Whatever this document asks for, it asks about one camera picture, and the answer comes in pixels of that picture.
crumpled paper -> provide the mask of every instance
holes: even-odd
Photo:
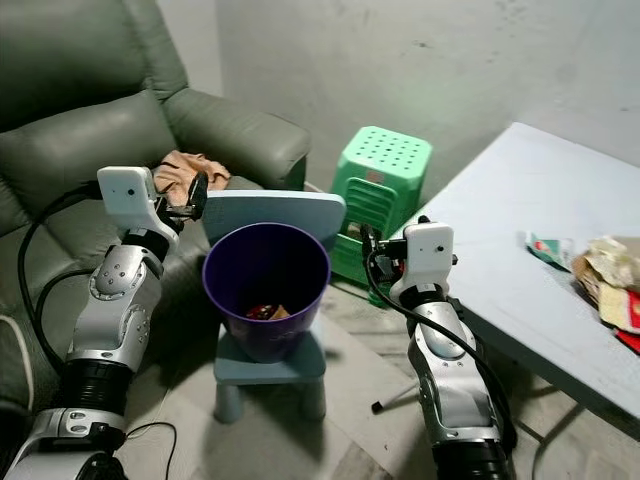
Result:
[[[612,287],[640,292],[640,238],[597,238],[585,258]]]

chair backrest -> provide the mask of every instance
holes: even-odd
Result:
[[[0,235],[102,166],[157,164],[186,86],[154,0],[2,0]]]

tiled floor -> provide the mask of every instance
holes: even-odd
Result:
[[[331,321],[325,322],[327,417],[321,423],[300,418],[292,386],[247,389],[244,417],[232,425],[215,421],[213,339],[202,339],[171,367],[153,366],[137,378],[127,412],[132,425],[153,420],[167,386],[174,385],[159,415],[178,428],[171,480],[435,478],[415,395],[382,415],[369,411],[414,377],[404,319],[343,289],[363,295],[336,284],[323,299]],[[514,468],[518,478],[529,479],[538,439],[575,402],[508,359],[495,353],[492,359],[522,422]],[[125,444],[118,456],[132,480],[163,478],[170,439],[168,430],[156,427]],[[536,478],[640,478],[637,450],[629,437],[582,412],[540,459]]]

purple bucket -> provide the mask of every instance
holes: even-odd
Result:
[[[202,282],[226,327],[256,362],[282,360],[311,326],[331,275],[322,245],[304,230],[256,223],[220,239],[204,262]],[[291,315],[251,320],[256,305],[280,304]]]

